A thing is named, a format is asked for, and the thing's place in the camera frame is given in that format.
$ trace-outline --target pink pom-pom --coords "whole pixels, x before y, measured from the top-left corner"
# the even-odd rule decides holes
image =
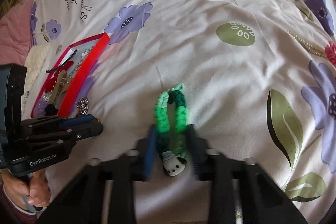
[[[336,45],[331,40],[329,46],[325,46],[325,56],[336,67]]]

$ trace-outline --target human hand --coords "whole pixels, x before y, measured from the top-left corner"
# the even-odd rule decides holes
[[[17,206],[27,210],[27,206],[20,194],[27,196],[30,205],[45,207],[50,204],[50,189],[45,177],[45,171],[39,170],[31,174],[29,185],[24,181],[12,176],[8,170],[2,170],[2,180],[8,197]]]

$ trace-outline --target pink blanket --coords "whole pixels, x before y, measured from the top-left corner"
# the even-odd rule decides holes
[[[24,65],[32,46],[30,27],[34,0],[23,0],[0,20],[0,64]]]

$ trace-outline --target silver chain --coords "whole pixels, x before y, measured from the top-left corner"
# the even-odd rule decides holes
[[[80,115],[86,115],[89,110],[89,100],[84,97],[81,98],[77,103],[78,113]]]

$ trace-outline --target green crochet keychain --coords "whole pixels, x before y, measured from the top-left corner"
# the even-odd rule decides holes
[[[157,122],[157,151],[163,160],[166,175],[175,176],[181,173],[187,161],[184,159],[185,134],[188,111],[182,91],[184,84],[163,92],[157,99],[155,119]],[[170,130],[167,114],[168,104],[175,102],[175,130]]]

